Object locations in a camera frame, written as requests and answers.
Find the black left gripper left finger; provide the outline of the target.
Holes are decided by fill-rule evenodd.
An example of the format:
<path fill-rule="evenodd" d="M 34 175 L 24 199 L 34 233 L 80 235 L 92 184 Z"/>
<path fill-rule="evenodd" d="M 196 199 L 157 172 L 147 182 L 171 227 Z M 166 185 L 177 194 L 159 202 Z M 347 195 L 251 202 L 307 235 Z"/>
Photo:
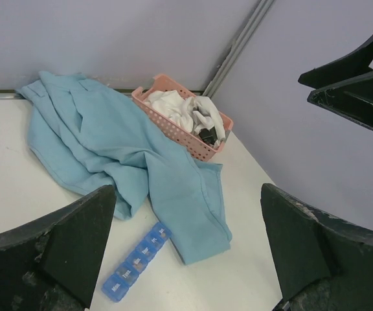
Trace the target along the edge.
<path fill-rule="evenodd" d="M 90 308 L 116 194 L 106 185 L 0 233 L 0 310 Z"/>

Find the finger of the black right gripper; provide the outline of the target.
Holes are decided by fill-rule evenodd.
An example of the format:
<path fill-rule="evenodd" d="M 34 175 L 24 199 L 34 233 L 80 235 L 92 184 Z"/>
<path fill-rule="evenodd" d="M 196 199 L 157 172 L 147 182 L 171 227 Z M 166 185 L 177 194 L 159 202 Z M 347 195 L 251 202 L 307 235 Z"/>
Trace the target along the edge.
<path fill-rule="evenodd" d="M 298 82 L 302 85 L 321 88 L 373 71 L 373 35 L 351 53 L 326 65 L 302 73 Z"/>
<path fill-rule="evenodd" d="M 313 90 L 307 101 L 373 131 L 373 70 Z"/>

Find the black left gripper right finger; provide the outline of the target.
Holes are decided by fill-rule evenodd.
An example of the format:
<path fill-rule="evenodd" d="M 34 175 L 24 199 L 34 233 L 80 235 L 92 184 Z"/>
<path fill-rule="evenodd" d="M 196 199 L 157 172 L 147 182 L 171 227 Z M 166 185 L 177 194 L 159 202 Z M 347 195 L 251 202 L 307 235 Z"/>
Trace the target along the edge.
<path fill-rule="evenodd" d="M 282 300 L 276 310 L 373 310 L 373 231 L 261 188 Z"/>

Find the blue weekly pill organizer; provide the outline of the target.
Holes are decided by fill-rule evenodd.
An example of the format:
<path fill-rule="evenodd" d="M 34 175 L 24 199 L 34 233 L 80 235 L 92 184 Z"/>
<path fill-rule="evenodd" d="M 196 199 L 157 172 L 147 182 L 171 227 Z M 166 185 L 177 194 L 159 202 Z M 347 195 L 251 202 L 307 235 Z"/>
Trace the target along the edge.
<path fill-rule="evenodd" d="M 171 236 L 169 228 L 157 222 L 105 280 L 102 292 L 114 303 L 121 301 Z"/>

